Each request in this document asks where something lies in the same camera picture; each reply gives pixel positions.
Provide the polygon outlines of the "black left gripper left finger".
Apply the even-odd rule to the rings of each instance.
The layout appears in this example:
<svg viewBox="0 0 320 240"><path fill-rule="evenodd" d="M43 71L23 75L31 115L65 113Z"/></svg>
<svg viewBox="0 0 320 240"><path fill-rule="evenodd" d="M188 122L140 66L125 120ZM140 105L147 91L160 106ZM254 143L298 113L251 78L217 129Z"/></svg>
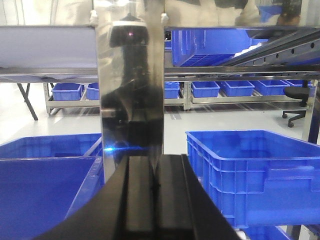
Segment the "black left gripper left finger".
<svg viewBox="0 0 320 240"><path fill-rule="evenodd" d="M118 165L82 208L38 240L150 240L154 231L152 168L147 157Z"/></svg>

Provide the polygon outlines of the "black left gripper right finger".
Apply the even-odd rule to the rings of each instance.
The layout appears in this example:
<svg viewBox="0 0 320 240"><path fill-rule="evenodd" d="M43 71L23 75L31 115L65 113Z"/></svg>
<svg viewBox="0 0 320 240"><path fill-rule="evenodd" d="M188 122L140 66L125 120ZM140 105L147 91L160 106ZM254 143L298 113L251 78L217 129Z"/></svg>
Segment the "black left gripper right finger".
<svg viewBox="0 0 320 240"><path fill-rule="evenodd" d="M158 240L238 240L213 204L186 155L162 155L156 167Z"/></svg>

